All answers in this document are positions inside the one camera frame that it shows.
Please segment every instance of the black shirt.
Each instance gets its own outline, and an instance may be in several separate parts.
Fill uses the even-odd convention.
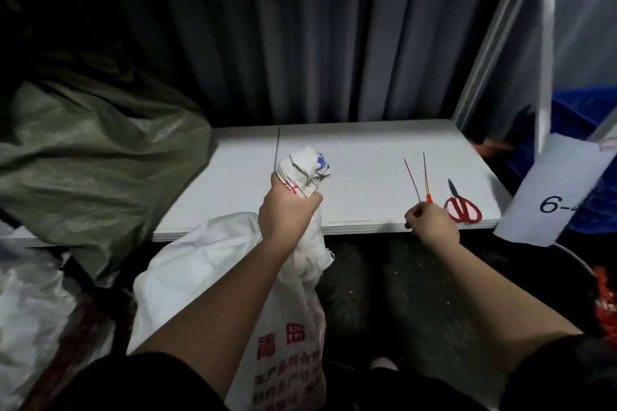
[[[412,402],[413,396],[409,400],[409,409],[434,408],[426,400]],[[500,409],[601,410],[613,408],[615,403],[617,352],[604,341],[581,335],[553,341],[525,359],[511,375]],[[143,353],[93,362],[60,392],[47,411],[84,409],[227,408],[181,360],[163,353]]]

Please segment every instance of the person's left hand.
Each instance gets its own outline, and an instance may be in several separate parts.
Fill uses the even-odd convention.
[[[308,198],[295,195],[285,187],[275,172],[270,176],[270,182],[272,188],[259,208],[259,229],[264,241],[274,243],[285,252],[291,252],[304,235],[323,197],[319,192],[314,192]]]

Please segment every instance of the red-handled scissors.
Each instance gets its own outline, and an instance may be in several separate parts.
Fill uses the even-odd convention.
[[[445,205],[443,205],[443,209],[448,212],[450,218],[452,218],[457,223],[470,223],[475,224],[482,221],[482,212],[479,210],[477,206],[475,206],[472,202],[467,200],[467,198],[463,198],[457,192],[457,188],[454,187],[454,184],[450,179],[448,179],[448,185],[450,185],[450,191],[452,192],[452,197],[445,201]],[[450,209],[448,208],[448,204],[451,203],[454,207],[454,211],[456,212],[456,216],[450,213]],[[472,219],[469,216],[469,208],[476,212],[476,217]]]

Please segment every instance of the white cable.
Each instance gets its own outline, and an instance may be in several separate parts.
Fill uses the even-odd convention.
[[[555,247],[557,247],[558,249],[566,252],[568,255],[570,255],[572,258],[578,260],[578,262],[595,278],[595,272],[591,269],[591,267],[589,265],[587,265],[583,259],[581,259],[578,255],[576,255],[574,252],[572,252],[570,249],[562,246],[561,244],[558,244],[557,242],[553,244]]]
[[[553,97],[553,65],[555,32],[555,0],[542,0],[542,30],[540,42],[540,87],[536,109],[534,152],[537,159],[550,133],[550,106]]]

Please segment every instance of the black pants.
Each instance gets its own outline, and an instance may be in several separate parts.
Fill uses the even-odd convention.
[[[416,372],[371,369],[363,380],[360,411],[455,410],[486,411],[446,382]]]

